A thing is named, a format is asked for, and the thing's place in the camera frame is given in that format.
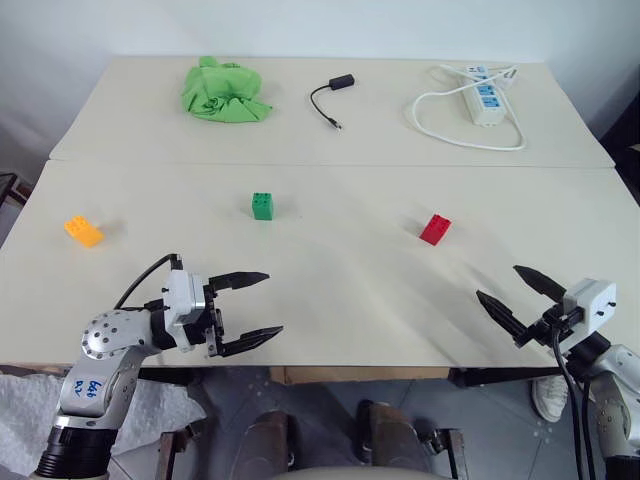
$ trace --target white power strip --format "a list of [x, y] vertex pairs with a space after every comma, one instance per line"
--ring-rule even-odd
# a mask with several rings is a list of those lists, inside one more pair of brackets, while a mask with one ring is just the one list
[[[460, 86], [474, 83], [470, 77], [475, 78], [476, 82], [489, 78], [489, 69], [484, 65], [467, 65], [465, 72], [469, 77], [460, 76]], [[493, 127], [504, 120], [507, 110], [493, 80], [467, 88], [462, 91], [462, 95], [471, 114], [471, 120], [476, 125]]]
[[[450, 65], [440, 65], [440, 68], [443, 70], [446, 70], [457, 77], [462, 77], [464, 80], [460, 81], [461, 85], [458, 88], [454, 88], [452, 90], [446, 90], [443, 92], [424, 92], [423, 94], [418, 95], [411, 104], [411, 120], [413, 125], [418, 129], [418, 131], [428, 135], [429, 137], [436, 138], [452, 145], [458, 145], [460, 147], [479, 148], [480, 150], [491, 150], [494, 152], [515, 152], [522, 150], [527, 145], [527, 140], [524, 136], [524, 132], [522, 131], [522, 127], [520, 126], [520, 122], [513, 111], [513, 107], [511, 107], [507, 96], [503, 92], [505, 88], [508, 88], [511, 83], [513, 83], [516, 67], [517, 65], [512, 65], [511, 67], [502, 69], [498, 73], [489, 74], [488, 69], [484, 65], [470, 65], [467, 69], [471, 69], [471, 72], [468, 70], [458, 70]], [[434, 132], [433, 130], [429, 130], [420, 123], [420, 120], [418, 119], [418, 105], [420, 105], [420, 102], [429, 97], [445, 97], [456, 93], [463, 93], [467, 107], [471, 113], [473, 123], [477, 125], [497, 125], [504, 119], [505, 114], [508, 113], [511, 121], [513, 122], [513, 126], [516, 128], [518, 135], [520, 136], [519, 143], [514, 146], [503, 147], [465, 142], [463, 140], [446, 137]]]

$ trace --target white table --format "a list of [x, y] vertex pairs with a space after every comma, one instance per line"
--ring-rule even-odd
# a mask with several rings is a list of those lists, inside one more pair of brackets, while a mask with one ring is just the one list
[[[418, 94], [456, 86], [455, 79], [434, 68], [438, 62], [227, 60], [261, 74], [259, 98], [274, 106], [264, 122], [227, 125], [185, 113], [180, 94], [196, 57], [116, 57], [51, 158], [126, 165], [613, 165], [543, 64], [521, 65], [508, 91], [529, 146], [505, 153], [442, 143], [408, 123], [405, 110]], [[308, 95], [346, 73], [354, 75], [355, 86], [317, 97], [344, 125], [337, 132], [313, 110]], [[513, 145], [518, 140], [508, 122], [490, 129], [474, 126], [461, 95], [424, 102], [421, 118], [438, 132], [468, 141]]]
[[[253, 220], [254, 191], [273, 193], [274, 221]], [[417, 238], [434, 212], [453, 221], [437, 247]], [[74, 215], [100, 224], [104, 242], [85, 249], [68, 237]], [[537, 344], [517, 350], [475, 299], [482, 289], [534, 321], [550, 302], [514, 264], [565, 286], [618, 282], [602, 333], [638, 351], [638, 220], [610, 169], [49, 161], [0, 250], [0, 363], [73, 362], [85, 324], [172, 251], [203, 275], [272, 275], [221, 293], [228, 339], [285, 328], [226, 360], [197, 348], [150, 365], [552, 365]], [[131, 304], [158, 298], [165, 275]]]

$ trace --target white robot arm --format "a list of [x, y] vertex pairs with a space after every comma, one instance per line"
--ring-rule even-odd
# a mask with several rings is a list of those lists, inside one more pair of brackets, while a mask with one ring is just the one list
[[[491, 318], [511, 334], [518, 347], [536, 340], [554, 350], [556, 360], [569, 384], [571, 397], [575, 394], [569, 376], [584, 384], [585, 396], [589, 395], [591, 389], [598, 409], [598, 438], [608, 480], [638, 480], [640, 358], [623, 345], [612, 346], [596, 331], [615, 312], [615, 284], [584, 279], [565, 290], [532, 268], [514, 268], [527, 285], [549, 297], [555, 305], [544, 312], [538, 321], [525, 327], [499, 300], [478, 291], [480, 303]], [[579, 432], [576, 403], [572, 398], [574, 424], [577, 418]], [[588, 423], [583, 419], [585, 437], [587, 427]], [[580, 445], [579, 435], [576, 445]], [[576, 463], [579, 477], [583, 478], [580, 450], [581, 448], [576, 448]], [[595, 474], [591, 461], [589, 472], [593, 478]]]
[[[124, 308], [129, 294], [153, 270], [171, 263], [162, 299], [139, 308]], [[113, 310], [95, 317], [82, 335], [80, 358], [62, 386], [49, 435], [32, 479], [106, 479], [111, 446], [122, 426], [145, 358], [178, 347], [189, 351], [207, 344], [209, 356], [229, 356], [256, 348], [282, 327], [254, 330], [223, 343], [224, 327], [215, 308], [217, 292], [242, 288], [269, 278], [258, 272], [236, 272], [211, 277], [182, 269], [169, 254], [144, 272]]]

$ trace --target white power cord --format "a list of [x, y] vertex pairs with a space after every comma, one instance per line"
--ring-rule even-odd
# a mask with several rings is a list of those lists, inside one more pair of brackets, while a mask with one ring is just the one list
[[518, 117], [516, 117], [515, 112], [513, 111], [513, 108], [511, 107], [511, 104], [509, 103], [509, 100], [507, 99], [507, 96], [504, 94], [504, 91], [502, 89], [502, 87], [500, 86], [499, 82], [494, 82], [495, 83], [495, 88], [496, 91], [498, 92], [498, 94], [500, 95], [500, 98], [502, 99], [502, 101], [504, 102], [504, 105], [507, 109], [507, 112], [509, 113], [509, 115], [511, 116], [511, 120], [513, 121], [513, 125], [516, 127], [516, 130], [518, 131], [518, 135], [520, 136], [520, 143], [518, 143], [518, 145], [514, 146], [514, 147], [494, 147], [492, 145], [481, 145], [481, 144], [477, 144], [477, 143], [469, 143], [469, 142], [463, 142], [461, 140], [456, 140], [454, 138], [449, 138], [449, 137], [445, 137], [444, 135], [440, 135], [439, 133], [436, 133], [432, 130], [428, 130], [426, 128], [424, 128], [422, 126], [422, 124], [420, 123], [420, 121], [418, 120], [418, 115], [417, 115], [417, 110], [418, 110], [418, 105], [420, 104], [420, 102], [422, 100], [424, 100], [427, 97], [444, 97], [447, 95], [453, 95], [454, 93], [458, 93], [458, 92], [462, 92], [463, 90], [466, 90], [467, 88], [473, 88], [476, 87], [478, 85], [481, 85], [483, 83], [488, 83], [491, 82], [492, 80], [496, 80], [499, 79], [501, 77], [505, 77], [505, 75], [507, 75], [508, 73], [511, 72], [515, 72], [517, 69], [517, 65], [513, 65], [511, 67], [506, 68], [505, 70], [501, 70], [500, 72], [496, 73], [495, 75], [491, 75], [488, 78], [482, 79], [482, 80], [477, 80], [476, 77], [474, 77], [473, 75], [468, 74], [467, 72], [462, 72], [450, 65], [439, 65], [440, 68], [442, 68], [443, 70], [446, 70], [448, 72], [454, 73], [456, 75], [460, 75], [463, 77], [468, 77], [471, 78], [472, 80], [474, 80], [473, 83], [469, 83], [468, 85], [463, 85], [461, 87], [458, 88], [454, 88], [453, 90], [447, 90], [444, 92], [425, 92], [422, 95], [418, 96], [418, 98], [416, 98], [413, 101], [413, 104], [411, 105], [411, 116], [413, 119], [413, 124], [415, 125], [415, 127], [421, 131], [422, 133], [424, 133], [425, 135], [428, 135], [430, 137], [433, 138], [437, 138], [438, 140], [442, 140], [443, 142], [447, 142], [447, 143], [451, 143], [453, 145], [459, 145], [461, 147], [470, 147], [470, 148], [479, 148], [481, 150], [493, 150], [493, 151], [497, 151], [497, 152], [515, 152], [517, 150], [522, 150], [525, 146], [526, 146], [526, 138], [524, 136], [524, 133], [522, 131], [522, 127], [520, 126], [520, 122], [518, 121]]

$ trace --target white sneaker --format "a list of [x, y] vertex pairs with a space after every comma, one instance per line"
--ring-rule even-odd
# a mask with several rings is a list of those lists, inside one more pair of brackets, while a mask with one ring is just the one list
[[547, 422], [555, 423], [560, 420], [562, 409], [567, 404], [569, 390], [562, 375], [544, 377], [533, 380], [531, 398], [538, 411], [538, 415]]

